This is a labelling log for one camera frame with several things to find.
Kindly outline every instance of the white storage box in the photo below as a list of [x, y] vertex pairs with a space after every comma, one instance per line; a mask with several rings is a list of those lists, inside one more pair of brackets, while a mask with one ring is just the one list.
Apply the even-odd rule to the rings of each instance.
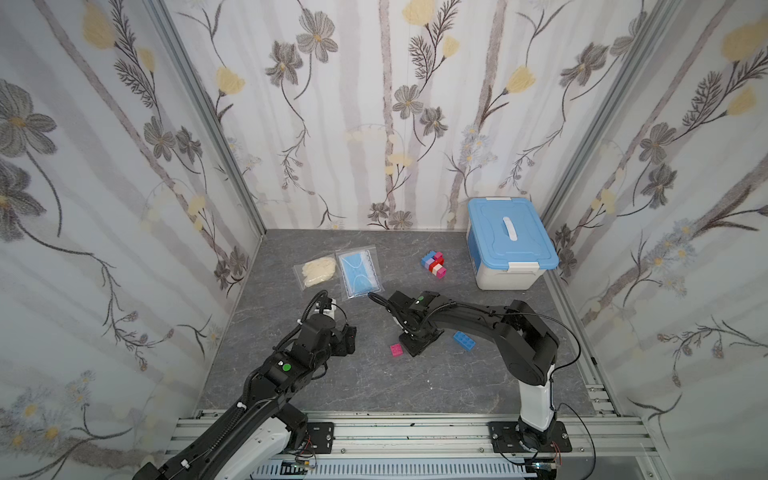
[[525, 198], [471, 199], [467, 246], [483, 290], [527, 290], [560, 262], [536, 209]]

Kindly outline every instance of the box latch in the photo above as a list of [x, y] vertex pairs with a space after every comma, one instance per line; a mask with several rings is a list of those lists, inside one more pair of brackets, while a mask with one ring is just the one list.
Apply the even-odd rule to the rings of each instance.
[[538, 273], [538, 262], [509, 262], [508, 273]]

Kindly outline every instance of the plastic bag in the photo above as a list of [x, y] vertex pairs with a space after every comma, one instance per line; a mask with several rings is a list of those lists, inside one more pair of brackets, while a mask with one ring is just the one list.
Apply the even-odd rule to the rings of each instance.
[[316, 258], [306, 263], [293, 266], [299, 287], [304, 290], [308, 286], [330, 280], [336, 274], [336, 261], [331, 256]]
[[342, 284], [347, 298], [382, 290], [376, 247], [362, 247], [336, 252], [341, 269]]

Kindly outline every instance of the stacked toy blocks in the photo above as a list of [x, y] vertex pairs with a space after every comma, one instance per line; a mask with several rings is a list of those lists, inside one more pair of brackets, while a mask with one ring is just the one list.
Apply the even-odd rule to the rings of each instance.
[[432, 250], [426, 254], [426, 257], [422, 258], [422, 266], [429, 270], [434, 276], [443, 278], [448, 272], [442, 265], [444, 261], [445, 259], [443, 258], [442, 253]]

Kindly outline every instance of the blue toy block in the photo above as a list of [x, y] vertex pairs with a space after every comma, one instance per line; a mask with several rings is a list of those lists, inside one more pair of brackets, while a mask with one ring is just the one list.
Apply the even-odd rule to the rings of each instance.
[[422, 266], [424, 268], [429, 268], [429, 265], [435, 261], [434, 258], [434, 252], [430, 252], [432, 255], [427, 255], [426, 257], [422, 258]]
[[473, 346], [475, 346], [475, 341], [461, 332], [456, 332], [456, 334], [453, 336], [453, 339], [457, 341], [458, 344], [461, 345], [462, 348], [467, 352], [471, 350]]

